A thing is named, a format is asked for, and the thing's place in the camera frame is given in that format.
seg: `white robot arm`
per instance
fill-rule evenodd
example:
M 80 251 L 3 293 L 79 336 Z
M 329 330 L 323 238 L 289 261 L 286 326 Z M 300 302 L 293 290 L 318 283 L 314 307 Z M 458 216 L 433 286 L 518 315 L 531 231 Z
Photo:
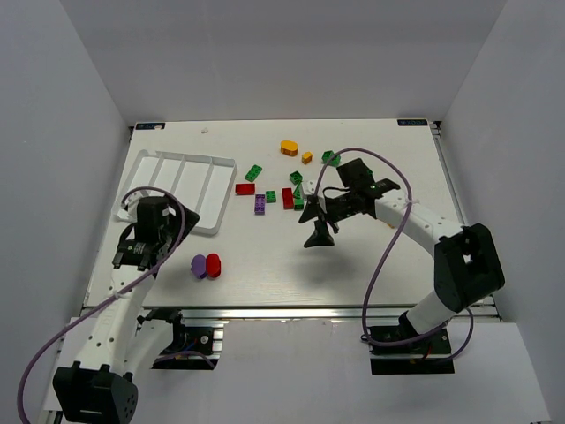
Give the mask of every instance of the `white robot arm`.
M 337 172 L 346 187 L 338 197 L 326 198 L 323 192 L 314 196 L 313 182 L 302 186 L 307 202 L 299 222 L 317 218 L 305 247 L 333 246 L 328 226 L 337 232 L 339 221 L 356 214 L 400 225 L 411 201 L 397 183 L 389 179 L 375 182 L 361 159 L 338 167 Z M 484 225 L 463 226 L 412 202 L 403 233 L 434 260 L 433 291 L 400 318 L 400 332 L 407 338 L 437 328 L 504 285 L 493 239 Z
M 150 369 L 173 342 L 174 318 L 157 311 L 139 317 L 156 273 L 127 292 L 122 289 L 152 269 L 169 253 L 174 240 L 182 241 L 199 221 L 197 214 L 182 207 L 185 227 L 181 233 L 181 207 L 167 197 L 145 197 L 135 202 L 136 211 L 129 211 L 137 222 L 120 237 L 108 287 L 108 296 L 117 300 L 100 312 L 72 366 L 59 367 L 53 377 L 67 420 L 108 424 L 132 420 L 138 402 L 133 378 Z

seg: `orange lego brick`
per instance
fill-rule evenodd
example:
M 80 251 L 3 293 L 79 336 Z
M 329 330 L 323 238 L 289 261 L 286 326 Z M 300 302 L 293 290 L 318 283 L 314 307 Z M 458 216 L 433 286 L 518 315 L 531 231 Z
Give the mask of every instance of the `orange lego brick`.
M 292 140 L 281 141 L 281 153 L 288 156 L 296 156 L 298 154 L 298 144 Z
M 312 161 L 312 153 L 306 152 L 302 155 L 302 163 L 306 165 L 307 163 Z

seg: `white table surface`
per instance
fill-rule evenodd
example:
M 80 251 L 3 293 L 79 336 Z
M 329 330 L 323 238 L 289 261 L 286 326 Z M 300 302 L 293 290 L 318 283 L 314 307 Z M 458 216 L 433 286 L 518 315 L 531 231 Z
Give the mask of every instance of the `white table surface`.
M 280 153 L 280 141 L 299 145 L 296 157 Z M 142 149 L 215 155 L 237 162 L 236 183 L 257 163 L 263 171 L 257 192 L 276 190 L 277 203 L 266 214 L 253 213 L 252 196 L 231 194 L 222 226 L 213 237 L 190 235 L 161 269 L 147 295 L 146 307 L 346 307 L 359 306 L 393 231 L 369 216 L 340 223 L 334 247 L 304 249 L 313 223 L 298 224 L 300 212 L 283 210 L 281 189 L 293 187 L 289 174 L 317 178 L 321 154 L 346 147 L 370 148 L 395 163 L 412 184 L 414 196 L 447 219 L 456 220 L 454 202 L 430 129 L 399 127 L 386 120 L 281 120 L 171 122 L 163 130 L 134 131 L 121 185 Z M 303 165 L 300 156 L 313 152 Z M 375 179 L 398 176 L 377 159 L 346 154 L 342 163 L 362 157 Z M 341 185 L 328 169 L 325 185 Z M 103 300 L 109 287 L 111 260 L 124 223 L 110 219 L 90 281 L 88 306 Z M 190 271 L 195 254 L 217 253 L 222 275 L 215 281 L 196 280 Z M 374 305 L 409 305 L 420 301 L 433 286 L 433 262 L 406 237 L 389 256 L 373 291 Z
M 94 320 L 65 339 L 68 367 Z M 371 375 L 359 322 L 230 322 L 214 371 L 139 373 L 132 423 L 528 424 L 549 420 L 513 323 L 478 323 L 453 375 Z M 467 323 L 451 323 L 454 348 Z M 46 410 L 59 410 L 49 388 Z

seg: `green lego brick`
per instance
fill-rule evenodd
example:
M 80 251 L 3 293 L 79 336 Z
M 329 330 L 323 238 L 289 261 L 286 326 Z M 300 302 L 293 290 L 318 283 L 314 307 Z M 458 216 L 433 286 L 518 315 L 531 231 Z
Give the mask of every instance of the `green lego brick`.
M 296 185 L 296 184 L 300 184 L 302 182 L 302 175 L 300 175 L 300 172 L 298 172 L 297 170 L 295 170 L 294 172 L 292 172 L 290 174 L 290 181 L 292 182 L 292 184 Z
M 253 165 L 252 168 L 245 174 L 245 179 L 252 183 L 259 176 L 263 169 L 259 165 Z
M 324 154 L 321 156 L 321 162 L 326 163 L 328 161 L 328 159 L 330 157 L 332 157 L 333 155 L 334 155 L 333 150 L 328 150 L 327 152 L 324 152 Z
M 304 201 L 302 199 L 295 199 L 294 210 L 302 210 L 302 209 L 304 209 Z
M 322 163 L 326 163 L 329 160 L 329 158 L 332 157 L 333 155 L 334 155 L 333 150 L 328 150 L 327 152 L 324 152 L 324 154 L 321 156 Z M 337 165 L 339 165 L 339 161 L 341 161 L 341 160 L 342 160 L 342 158 L 338 155 L 329 164 L 331 166 L 337 166 Z
M 332 160 L 332 162 L 330 162 L 329 164 L 330 164 L 330 166 L 337 166 L 337 165 L 339 165 L 339 161 L 341 161 L 341 160 L 342 160 L 342 158 L 341 158 L 339 155 L 337 155 L 337 156 Z
M 275 191 L 265 192 L 265 198 L 267 199 L 267 203 L 275 203 L 276 202 L 276 192 Z

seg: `gray wall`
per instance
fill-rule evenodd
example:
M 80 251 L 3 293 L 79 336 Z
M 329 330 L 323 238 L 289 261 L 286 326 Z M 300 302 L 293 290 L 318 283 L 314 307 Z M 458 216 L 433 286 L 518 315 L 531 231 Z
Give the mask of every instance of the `gray wall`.
M 79 310 L 128 133 L 57 0 L 0 4 L 2 422 L 19 377 Z M 37 416 L 55 350 L 27 385 Z
M 506 0 L 62 0 L 128 123 L 443 118 Z
M 493 230 L 554 422 L 565 423 L 565 2 L 508 0 L 443 128 L 471 220 Z

